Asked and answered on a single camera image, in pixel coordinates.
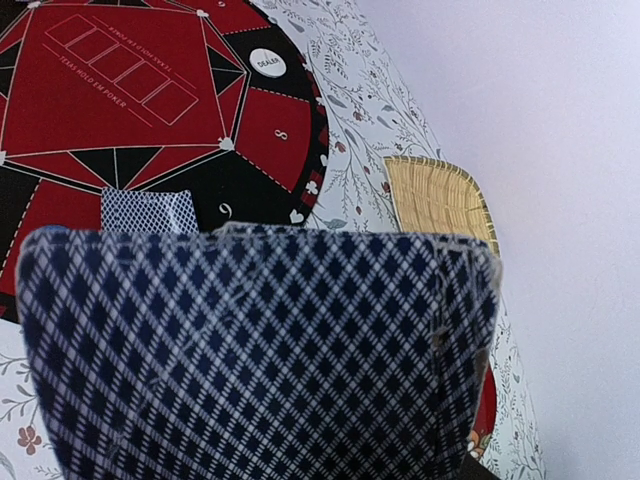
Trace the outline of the blue checkered card deck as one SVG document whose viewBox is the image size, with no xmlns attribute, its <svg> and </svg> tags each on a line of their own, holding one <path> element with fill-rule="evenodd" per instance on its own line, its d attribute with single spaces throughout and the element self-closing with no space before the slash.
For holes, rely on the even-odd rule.
<svg viewBox="0 0 640 480">
<path fill-rule="evenodd" d="M 16 304 L 67 479 L 454 479 L 501 273 L 455 234 L 41 228 Z"/>
</svg>

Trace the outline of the white dealer button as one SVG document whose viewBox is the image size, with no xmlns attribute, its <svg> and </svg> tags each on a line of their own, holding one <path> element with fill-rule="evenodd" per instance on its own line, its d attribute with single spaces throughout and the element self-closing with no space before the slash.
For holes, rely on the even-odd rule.
<svg viewBox="0 0 640 480">
<path fill-rule="evenodd" d="M 280 78 L 287 73 L 284 59 L 278 53 L 266 48 L 252 50 L 249 63 L 257 73 L 267 78 Z"/>
</svg>

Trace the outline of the dealt blue cards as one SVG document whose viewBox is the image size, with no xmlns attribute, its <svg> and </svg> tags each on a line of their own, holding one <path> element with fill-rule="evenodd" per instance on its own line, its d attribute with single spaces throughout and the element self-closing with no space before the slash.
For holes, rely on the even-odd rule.
<svg viewBox="0 0 640 480">
<path fill-rule="evenodd" d="M 101 229 L 129 233 L 198 233 L 191 193 L 138 192 L 105 188 L 101 192 Z"/>
</svg>

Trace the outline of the blue small blind chip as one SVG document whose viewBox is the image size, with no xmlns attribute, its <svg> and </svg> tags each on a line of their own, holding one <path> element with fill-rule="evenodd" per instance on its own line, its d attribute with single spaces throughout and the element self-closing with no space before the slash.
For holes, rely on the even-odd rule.
<svg viewBox="0 0 640 480">
<path fill-rule="evenodd" d="M 70 229 L 62 225 L 46 225 L 42 227 L 42 230 L 47 232 L 68 232 Z"/>
</svg>

